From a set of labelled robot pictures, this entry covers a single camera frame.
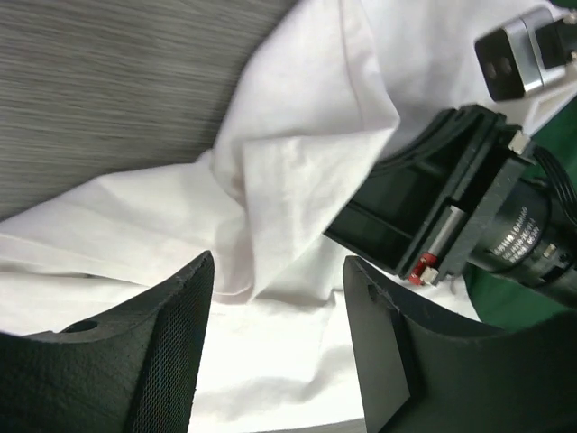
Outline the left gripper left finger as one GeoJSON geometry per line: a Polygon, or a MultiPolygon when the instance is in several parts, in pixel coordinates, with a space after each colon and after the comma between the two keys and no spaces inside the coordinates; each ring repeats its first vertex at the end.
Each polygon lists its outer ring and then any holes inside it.
{"type": "Polygon", "coordinates": [[[214,275],[202,253],[59,333],[2,334],[2,431],[187,431],[214,275]]]}

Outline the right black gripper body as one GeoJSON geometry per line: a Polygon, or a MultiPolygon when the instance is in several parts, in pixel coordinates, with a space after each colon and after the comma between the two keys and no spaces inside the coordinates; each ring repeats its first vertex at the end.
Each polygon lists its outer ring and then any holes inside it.
{"type": "Polygon", "coordinates": [[[544,176],[517,179],[498,195],[468,262],[566,307],[576,305],[576,189],[563,165],[536,146],[529,157],[544,176]]]}

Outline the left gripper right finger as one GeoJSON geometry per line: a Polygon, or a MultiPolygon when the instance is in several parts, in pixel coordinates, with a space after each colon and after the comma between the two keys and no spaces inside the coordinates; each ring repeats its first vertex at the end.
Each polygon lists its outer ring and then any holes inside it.
{"type": "Polygon", "coordinates": [[[356,256],[344,262],[343,285],[368,431],[575,431],[574,312],[508,332],[356,256]]]}

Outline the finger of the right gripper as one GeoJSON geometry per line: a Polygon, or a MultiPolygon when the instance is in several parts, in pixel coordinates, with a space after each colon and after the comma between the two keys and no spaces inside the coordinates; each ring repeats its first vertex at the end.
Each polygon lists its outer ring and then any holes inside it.
{"type": "Polygon", "coordinates": [[[325,235],[386,272],[408,276],[435,220],[517,129],[479,105],[440,111],[406,148],[374,165],[325,235]]]}

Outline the white and green t-shirt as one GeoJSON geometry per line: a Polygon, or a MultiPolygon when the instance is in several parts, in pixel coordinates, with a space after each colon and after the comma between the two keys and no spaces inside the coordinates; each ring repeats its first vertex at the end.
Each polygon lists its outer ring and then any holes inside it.
{"type": "Polygon", "coordinates": [[[487,102],[473,40],[534,1],[300,1],[251,56],[195,161],[99,176],[1,224],[1,328],[100,313],[215,257],[194,432],[362,416],[323,235],[382,155],[436,110],[487,102]]]}

